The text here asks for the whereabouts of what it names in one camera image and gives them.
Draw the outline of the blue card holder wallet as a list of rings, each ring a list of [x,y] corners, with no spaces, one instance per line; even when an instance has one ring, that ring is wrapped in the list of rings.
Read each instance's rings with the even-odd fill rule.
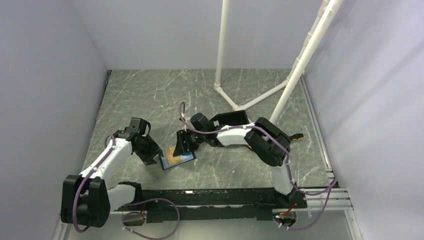
[[[196,159],[194,151],[184,153],[183,155],[173,156],[176,149],[176,145],[172,145],[162,149],[162,153],[159,153],[158,159],[163,170],[168,170],[178,165],[190,162]]]

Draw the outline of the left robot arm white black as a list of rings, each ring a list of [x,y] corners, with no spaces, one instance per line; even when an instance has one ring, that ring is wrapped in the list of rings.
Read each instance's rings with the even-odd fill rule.
[[[104,140],[104,150],[86,169],[68,175],[62,184],[60,219],[73,224],[78,233],[90,227],[100,228],[111,212],[127,206],[139,209],[144,203],[140,183],[120,182],[108,188],[110,178],[124,161],[135,154],[146,166],[156,164],[161,148],[150,136],[151,124],[132,117],[129,125]]]

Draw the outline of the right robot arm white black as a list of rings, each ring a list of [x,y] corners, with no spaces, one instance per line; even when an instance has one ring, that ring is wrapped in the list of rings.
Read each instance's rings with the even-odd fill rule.
[[[295,201],[293,186],[284,164],[291,151],[292,141],[302,138],[303,134],[287,135],[264,117],[250,122],[244,110],[220,113],[212,118],[197,113],[185,127],[176,133],[176,146],[172,153],[174,157],[193,153],[203,143],[211,147],[247,146],[270,166],[274,189],[277,191],[276,203],[287,208]]]

